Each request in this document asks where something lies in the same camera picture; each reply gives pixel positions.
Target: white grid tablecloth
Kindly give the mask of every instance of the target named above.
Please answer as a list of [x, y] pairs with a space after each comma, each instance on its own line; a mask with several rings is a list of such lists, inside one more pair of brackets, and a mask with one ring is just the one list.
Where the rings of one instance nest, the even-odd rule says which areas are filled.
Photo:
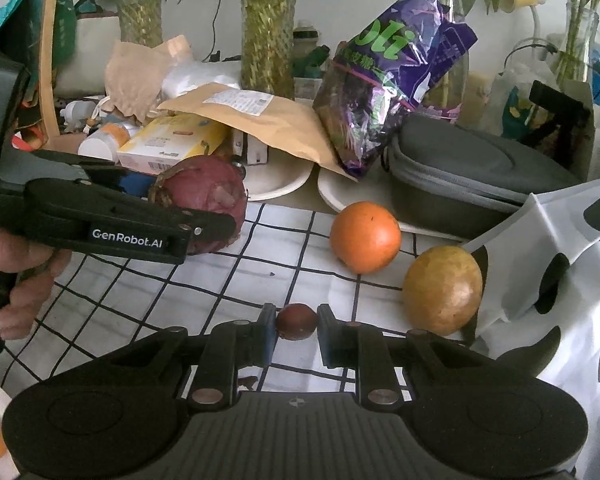
[[[180, 266], [74, 254], [31, 336], [8, 342], [0, 355], [0, 386], [13, 397], [161, 328], [185, 326], [194, 335], [229, 320], [256, 320], [264, 303], [314, 309], [329, 303], [338, 319], [403, 336], [410, 327], [400, 287], [409, 265], [426, 249], [454, 242], [405, 233], [388, 267], [357, 276], [331, 253], [333, 218], [250, 203], [235, 244]], [[324, 367], [315, 334], [299, 342], [279, 340], [269, 368], [245, 368], [239, 376], [256, 376], [255, 388], [263, 391], [354, 390], [352, 370]]]

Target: yellow and white box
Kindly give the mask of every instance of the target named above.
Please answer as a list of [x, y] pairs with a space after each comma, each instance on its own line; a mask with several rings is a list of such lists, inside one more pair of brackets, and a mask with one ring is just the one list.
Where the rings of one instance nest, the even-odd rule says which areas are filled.
[[141, 173], [160, 174], [190, 156], [213, 153], [229, 130], [226, 124], [197, 114], [160, 117], [118, 149], [120, 164]]

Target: purple snack bag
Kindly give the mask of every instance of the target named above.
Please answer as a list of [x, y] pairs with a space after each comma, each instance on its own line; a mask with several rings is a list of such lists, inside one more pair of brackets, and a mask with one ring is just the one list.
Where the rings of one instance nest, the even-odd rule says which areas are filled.
[[314, 109], [340, 164], [365, 175], [424, 94], [477, 41], [439, 0], [398, 0], [336, 53]]

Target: black robotic device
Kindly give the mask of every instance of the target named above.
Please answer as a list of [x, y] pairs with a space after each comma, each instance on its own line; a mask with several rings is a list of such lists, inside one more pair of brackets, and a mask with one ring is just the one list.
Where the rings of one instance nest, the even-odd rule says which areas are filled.
[[240, 368], [271, 363], [275, 316], [268, 304], [209, 335], [168, 328], [28, 388], [2, 421], [20, 480], [572, 478], [587, 419], [568, 394], [424, 331], [336, 320], [326, 304], [322, 360], [356, 371], [355, 394], [238, 392]]
[[[231, 236], [230, 216], [124, 195], [115, 166], [13, 149], [26, 78], [0, 56], [0, 227], [58, 248], [176, 264], [192, 236]], [[0, 308], [16, 279], [0, 273]], [[355, 394], [238, 394], [240, 368], [271, 364], [272, 305], [256, 323], [209, 335], [166, 329], [11, 402], [2, 430], [20, 479], [572, 478], [587, 419], [565, 392], [427, 332], [389, 338], [336, 320], [328, 305], [318, 316], [322, 360], [356, 371]]]

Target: crumpled brown paper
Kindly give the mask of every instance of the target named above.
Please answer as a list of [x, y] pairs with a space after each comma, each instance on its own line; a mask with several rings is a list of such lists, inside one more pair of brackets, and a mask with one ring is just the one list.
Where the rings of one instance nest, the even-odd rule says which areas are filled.
[[225, 104], [204, 102], [224, 90], [235, 91], [226, 85], [208, 83], [180, 97], [165, 101], [158, 108], [198, 114], [228, 124], [256, 137], [267, 146], [305, 160], [312, 160], [327, 170], [353, 180], [338, 164], [329, 137], [311, 107], [274, 96], [264, 111], [259, 116], [254, 116]]
[[157, 106], [162, 82], [171, 66], [191, 57], [184, 36], [155, 48], [118, 42], [105, 71], [109, 106], [115, 106], [125, 117], [135, 116], [141, 123], [149, 115], [153, 118], [152, 110]]

